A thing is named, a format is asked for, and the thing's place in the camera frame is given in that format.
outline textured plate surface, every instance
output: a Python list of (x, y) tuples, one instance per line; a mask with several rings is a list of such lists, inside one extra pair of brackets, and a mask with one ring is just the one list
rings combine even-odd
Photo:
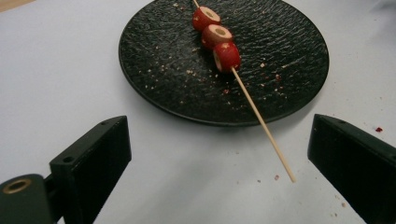
[[(266, 122), (307, 105), (329, 70), (326, 43), (314, 23), (279, 0), (199, 1), (233, 33), (238, 74)], [(146, 100), (185, 119), (215, 126), (259, 124), (237, 81), (216, 69), (191, 25), (192, 0), (154, 1), (120, 38), (120, 65)]]

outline food skewer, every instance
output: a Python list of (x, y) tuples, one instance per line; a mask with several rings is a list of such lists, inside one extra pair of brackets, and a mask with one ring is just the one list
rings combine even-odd
[(270, 130), (268, 129), (267, 125), (265, 124), (264, 120), (262, 119), (262, 115), (260, 114), (257, 107), (254, 105), (253, 100), (251, 99), (251, 97), (250, 97), (247, 89), (245, 88), (244, 83), (242, 82), (241, 78), (239, 77), (238, 73), (235, 71), (235, 69), (233, 67), (231, 67), (231, 69), (233, 70), (233, 75), (235, 76), (236, 80), (238, 81), (239, 86), (241, 87), (242, 91), (244, 92), (245, 96), (247, 97), (247, 100), (250, 103), (251, 108), (253, 109), (254, 113), (256, 114), (257, 119), (259, 119), (260, 124), (262, 125), (266, 134), (268, 135), (268, 138), (270, 139), (271, 144), (273, 145), (277, 156), (280, 158), (280, 161), (282, 162), (283, 166), (285, 167), (286, 172), (288, 173), (291, 182), (295, 183), (296, 177), (294, 176), (293, 172), (291, 171), (288, 162), (286, 161), (285, 157), (283, 156), (282, 151), (277, 146), (277, 143), (276, 143), (274, 137), (271, 135)]
[[(216, 61), (216, 66), (220, 70), (220, 72), (233, 72), (236, 80), (239, 83), (239, 86), (241, 87), (242, 91), (244, 92), (245, 96), (247, 97), (247, 100), (250, 103), (251, 108), (253, 109), (254, 113), (256, 114), (256, 117), (258, 118), (260, 124), (265, 130), (265, 133), (268, 135), (268, 138), (271, 141), (271, 144), (274, 147), (274, 150), (276, 151), (277, 156), (280, 158), (283, 166), (286, 169), (286, 172), (288, 173), (290, 180), (292, 183), (296, 182), (296, 178), (291, 171), (285, 157), (283, 156), (282, 151), (279, 149), (277, 146), (277, 143), (274, 139), (274, 137), (271, 135), (271, 132), (269, 131), (267, 125), (265, 124), (262, 115), (260, 114), (259, 110), (255, 106), (253, 100), (251, 99), (247, 89), (245, 88), (244, 83), (242, 82), (241, 78), (239, 77), (238, 73), (236, 72), (237, 69), (239, 69), (239, 65), (241, 63), (240, 56), (238, 49), (236, 45), (232, 42), (233, 36), (229, 34), (227, 29), (218, 26), (219, 24), (219, 16), (212, 11), (210, 8), (206, 8), (205, 12), (203, 12), (197, 2), (197, 0), (193, 0), (195, 5), (198, 7), (198, 9), (194, 12), (193, 16), (193, 27), (195, 30), (203, 32), (203, 38), (202, 38), (202, 43), (206, 48), (213, 49), (214, 50), (214, 57)], [(207, 41), (211, 40), (211, 43), (213, 46), (210, 46)]]

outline white table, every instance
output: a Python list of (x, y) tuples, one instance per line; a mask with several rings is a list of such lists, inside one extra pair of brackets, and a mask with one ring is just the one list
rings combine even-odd
[(260, 126), (189, 122), (132, 89), (118, 44), (149, 2), (35, 1), (0, 13), (0, 182), (47, 176), (50, 160), (91, 127), (126, 115), (133, 159), (95, 223), (364, 223), (307, 147), (316, 113), (396, 146), (396, 2), (286, 1), (319, 28), (331, 59), (315, 100), (269, 124), (296, 184)]

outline wooden skewer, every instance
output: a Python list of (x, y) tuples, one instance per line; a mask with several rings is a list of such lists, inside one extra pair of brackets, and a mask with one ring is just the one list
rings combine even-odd
[(193, 1), (194, 1), (195, 5), (196, 5), (197, 7), (199, 7), (199, 4), (198, 4), (197, 0), (193, 0)]
[(235, 75), (236, 80), (238, 80), (239, 86), (241, 86), (242, 91), (243, 91), (244, 94), (246, 95), (247, 100), (248, 100), (248, 102), (250, 103), (251, 108), (253, 109), (254, 113), (256, 114), (257, 118), (259, 119), (260, 124), (261, 124), (262, 127), (264, 128), (265, 132), (267, 133), (268, 138), (270, 139), (271, 144), (273, 145), (273, 147), (274, 147), (274, 149), (275, 149), (275, 151), (276, 151), (277, 156), (278, 156), (278, 157), (280, 158), (280, 160), (282, 161), (282, 164), (283, 164), (283, 166), (285, 167), (286, 172), (288, 173), (291, 182), (295, 183), (295, 182), (296, 182), (296, 177), (294, 176), (293, 172), (291, 171), (291, 169), (290, 169), (290, 167), (289, 167), (289, 165), (288, 165), (288, 163), (287, 163), (285, 157), (283, 156), (282, 151), (281, 151), (281, 150), (279, 149), (279, 147), (277, 146), (277, 143), (276, 143), (274, 137), (271, 135), (271, 133), (270, 133), (270, 131), (269, 131), (267, 125), (265, 124), (264, 120), (262, 119), (262, 116), (260, 115), (259, 110), (258, 110), (257, 107), (254, 105), (253, 100), (251, 99), (250, 95), (248, 94), (248, 91), (247, 91), (247, 89), (245, 88), (244, 83), (242, 82), (241, 78), (238, 76), (238, 73), (236, 73), (235, 69), (234, 69), (233, 67), (232, 67), (231, 69), (233, 70), (233, 74)]

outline food on skewer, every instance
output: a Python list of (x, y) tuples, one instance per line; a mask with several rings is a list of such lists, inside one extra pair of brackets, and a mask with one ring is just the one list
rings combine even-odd
[(198, 7), (192, 16), (192, 26), (202, 32), (210, 24), (220, 25), (220, 16), (208, 7)]
[(201, 42), (207, 49), (213, 49), (217, 44), (233, 41), (231, 32), (220, 25), (208, 25), (202, 32)]
[(239, 50), (234, 42), (217, 44), (213, 48), (213, 56), (221, 73), (231, 73), (232, 68), (238, 70), (241, 66)]

